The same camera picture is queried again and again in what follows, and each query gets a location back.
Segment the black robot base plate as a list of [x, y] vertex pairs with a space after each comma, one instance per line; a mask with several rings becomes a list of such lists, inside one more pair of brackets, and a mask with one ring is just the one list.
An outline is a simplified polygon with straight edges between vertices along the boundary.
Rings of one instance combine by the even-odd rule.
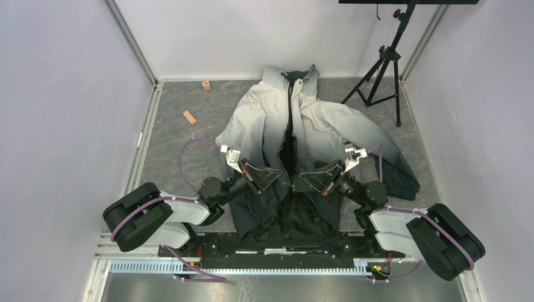
[[236, 233], [199, 234], [175, 250], [184, 260], [197, 258], [203, 269], [348, 269], [354, 259], [386, 262], [404, 257], [373, 246], [360, 233], [341, 232], [324, 243], [278, 243], [260, 247], [241, 243]]

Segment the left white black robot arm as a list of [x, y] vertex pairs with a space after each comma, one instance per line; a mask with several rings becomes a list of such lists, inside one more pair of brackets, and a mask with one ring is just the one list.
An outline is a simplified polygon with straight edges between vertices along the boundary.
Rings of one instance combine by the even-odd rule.
[[198, 248], [191, 225], [211, 225], [224, 214], [223, 205], [247, 191], [261, 194], [281, 174], [279, 169], [259, 167], [242, 159], [228, 180], [206, 178], [196, 198], [168, 194], [153, 182], [146, 182], [107, 207], [102, 217], [111, 232], [110, 240], [122, 252], [146, 243], [169, 243], [187, 257]]

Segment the grey to black gradient jacket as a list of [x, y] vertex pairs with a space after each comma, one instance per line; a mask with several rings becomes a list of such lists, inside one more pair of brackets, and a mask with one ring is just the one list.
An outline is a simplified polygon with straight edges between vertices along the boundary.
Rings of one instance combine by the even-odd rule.
[[420, 185], [393, 139], [356, 109], [317, 97], [319, 72], [266, 67], [238, 102], [218, 145], [238, 147], [257, 166], [281, 170], [262, 193], [229, 203], [239, 240], [252, 247], [318, 245], [339, 234], [343, 195], [323, 196], [301, 172], [343, 160], [352, 144], [371, 151], [387, 195], [412, 201]]

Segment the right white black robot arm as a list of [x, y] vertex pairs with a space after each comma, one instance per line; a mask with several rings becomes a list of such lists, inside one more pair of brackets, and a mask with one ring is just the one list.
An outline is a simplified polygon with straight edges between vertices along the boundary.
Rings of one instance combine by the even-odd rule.
[[355, 218], [364, 230], [365, 252], [372, 257], [400, 252], [451, 281], [473, 270], [486, 254], [484, 244], [446, 205], [436, 203], [426, 210], [392, 207], [385, 184], [357, 181], [340, 161], [301, 172], [298, 178], [323, 196], [337, 192], [359, 205]]

